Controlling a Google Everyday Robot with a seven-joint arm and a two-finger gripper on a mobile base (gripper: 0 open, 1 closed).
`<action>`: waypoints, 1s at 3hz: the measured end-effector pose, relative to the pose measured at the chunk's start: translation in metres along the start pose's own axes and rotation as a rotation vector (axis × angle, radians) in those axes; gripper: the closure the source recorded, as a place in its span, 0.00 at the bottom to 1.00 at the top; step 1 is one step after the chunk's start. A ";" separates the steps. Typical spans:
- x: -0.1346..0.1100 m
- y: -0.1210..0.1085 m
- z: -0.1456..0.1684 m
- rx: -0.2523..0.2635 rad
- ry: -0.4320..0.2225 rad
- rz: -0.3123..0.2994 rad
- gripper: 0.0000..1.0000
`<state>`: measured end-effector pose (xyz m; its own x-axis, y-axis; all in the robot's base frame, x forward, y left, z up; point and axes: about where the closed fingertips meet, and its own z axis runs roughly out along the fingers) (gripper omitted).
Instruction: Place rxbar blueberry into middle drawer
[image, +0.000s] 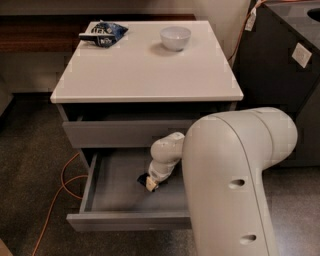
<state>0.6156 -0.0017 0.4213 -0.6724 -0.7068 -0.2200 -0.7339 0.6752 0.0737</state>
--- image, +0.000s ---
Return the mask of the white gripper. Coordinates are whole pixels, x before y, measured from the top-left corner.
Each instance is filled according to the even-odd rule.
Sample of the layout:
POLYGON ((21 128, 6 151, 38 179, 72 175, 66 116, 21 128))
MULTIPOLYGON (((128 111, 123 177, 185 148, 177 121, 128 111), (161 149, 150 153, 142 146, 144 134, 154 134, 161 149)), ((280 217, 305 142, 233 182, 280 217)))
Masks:
POLYGON ((146 179, 146 188, 154 192, 158 188, 158 183, 166 180, 172 173, 176 163, 160 163, 152 160, 148 169, 150 177, 146 179))

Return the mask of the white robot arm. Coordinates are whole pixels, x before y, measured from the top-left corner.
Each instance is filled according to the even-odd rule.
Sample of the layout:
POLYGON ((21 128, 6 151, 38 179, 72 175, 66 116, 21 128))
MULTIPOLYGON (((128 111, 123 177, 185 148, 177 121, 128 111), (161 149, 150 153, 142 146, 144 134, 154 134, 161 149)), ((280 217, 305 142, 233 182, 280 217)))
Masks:
POLYGON ((181 163, 198 256, 279 256, 262 172, 297 139, 293 120, 276 108, 210 114, 153 143, 147 188, 181 163))

